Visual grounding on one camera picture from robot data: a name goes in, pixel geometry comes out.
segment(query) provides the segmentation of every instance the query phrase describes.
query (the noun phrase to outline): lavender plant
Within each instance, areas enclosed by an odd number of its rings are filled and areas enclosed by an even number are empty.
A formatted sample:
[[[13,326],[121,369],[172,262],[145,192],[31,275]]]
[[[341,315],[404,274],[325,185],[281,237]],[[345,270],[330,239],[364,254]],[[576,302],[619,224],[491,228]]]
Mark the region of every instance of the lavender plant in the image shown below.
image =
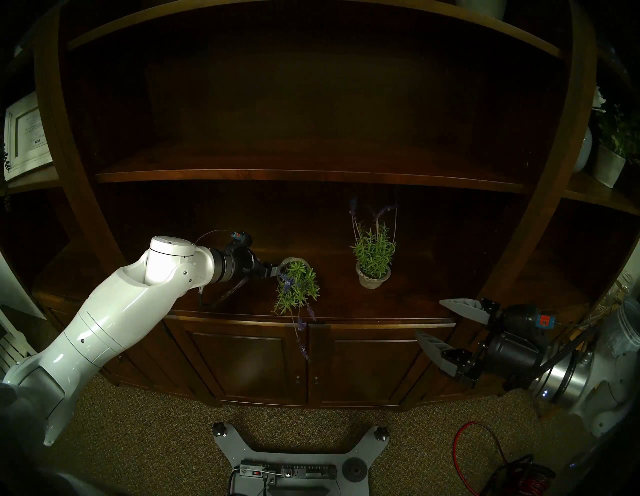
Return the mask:
[[[278,277],[278,301],[275,302],[274,311],[280,315],[284,315],[287,312],[291,315],[291,321],[296,330],[296,342],[300,348],[300,353],[307,361],[309,360],[309,355],[298,334],[298,331],[302,332],[307,327],[307,323],[300,317],[300,309],[306,308],[309,316],[316,320],[308,299],[313,298],[316,301],[319,295],[320,288],[316,284],[316,273],[311,267],[307,267],[302,260],[294,260],[288,263],[287,269]],[[295,320],[294,312],[297,313],[297,320]]]
[[[374,227],[365,230],[362,222],[356,218],[356,198],[351,200],[349,213],[351,214],[351,224],[356,244],[352,246],[356,255],[360,271],[372,279],[382,279],[391,265],[391,260],[396,252],[396,223],[398,205],[384,207],[380,212],[374,214]],[[389,229],[384,222],[380,222],[380,217],[391,210],[396,211],[394,220],[394,236],[389,241]]]

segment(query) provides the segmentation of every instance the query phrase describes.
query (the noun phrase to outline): green leaves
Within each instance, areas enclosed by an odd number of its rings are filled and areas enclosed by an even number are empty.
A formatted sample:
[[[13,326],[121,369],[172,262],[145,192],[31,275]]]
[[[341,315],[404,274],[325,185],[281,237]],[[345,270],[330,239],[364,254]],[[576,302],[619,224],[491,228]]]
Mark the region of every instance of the green leaves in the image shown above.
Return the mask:
[[[396,243],[389,241],[388,228],[384,222],[379,225],[377,235],[371,229],[364,231],[361,224],[358,224],[358,228],[362,235],[352,249],[360,270],[373,279],[383,278],[396,252]]]
[[[317,300],[320,288],[316,284],[316,273],[304,262],[296,260],[287,265],[284,274],[278,278],[278,301],[275,312],[280,315],[307,305],[307,298]]]
[[[613,110],[598,114],[598,127],[602,130],[600,142],[612,152],[622,158],[628,158],[638,153],[640,141],[640,115],[634,114],[630,118],[620,111],[620,105],[614,105]]]

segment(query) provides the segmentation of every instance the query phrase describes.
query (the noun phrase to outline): picture frame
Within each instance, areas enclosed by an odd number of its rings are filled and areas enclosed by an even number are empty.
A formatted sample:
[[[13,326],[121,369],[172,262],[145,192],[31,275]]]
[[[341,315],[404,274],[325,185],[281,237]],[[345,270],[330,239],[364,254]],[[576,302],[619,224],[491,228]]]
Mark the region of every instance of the picture frame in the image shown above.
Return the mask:
[[[9,170],[4,169],[4,179],[7,181],[51,163],[36,92],[18,100],[6,110],[4,151],[10,165]]]

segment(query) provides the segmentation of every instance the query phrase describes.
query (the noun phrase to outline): black knob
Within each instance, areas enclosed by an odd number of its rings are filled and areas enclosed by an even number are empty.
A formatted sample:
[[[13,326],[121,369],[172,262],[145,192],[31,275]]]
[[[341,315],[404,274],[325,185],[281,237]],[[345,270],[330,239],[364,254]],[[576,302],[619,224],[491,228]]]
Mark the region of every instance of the black knob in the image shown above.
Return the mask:
[[[389,431],[387,431],[386,427],[378,427],[373,435],[376,437],[378,441],[386,441],[389,439]]]
[[[216,422],[215,424],[213,424],[211,431],[213,432],[213,435],[215,437],[227,435],[227,428],[222,422]]]

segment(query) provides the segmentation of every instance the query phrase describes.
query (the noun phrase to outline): beige carpet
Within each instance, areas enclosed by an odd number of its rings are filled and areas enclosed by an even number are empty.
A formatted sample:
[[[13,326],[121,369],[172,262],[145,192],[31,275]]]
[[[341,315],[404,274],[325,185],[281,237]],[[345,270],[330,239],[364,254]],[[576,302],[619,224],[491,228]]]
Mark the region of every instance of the beige carpet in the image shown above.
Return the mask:
[[[478,420],[500,438],[511,460],[528,452],[561,470],[589,442],[580,419],[559,412],[539,421],[521,391],[436,404],[396,413],[383,410],[301,410],[225,406],[209,408],[97,376],[84,390],[74,420],[47,450],[52,465],[92,476],[136,495],[224,495],[230,466],[211,435],[213,422],[230,422],[260,451],[350,450],[373,425],[386,425],[387,449],[371,467],[371,494],[464,495],[451,461],[458,428]],[[487,432],[470,428],[459,461],[480,490],[499,464]]]

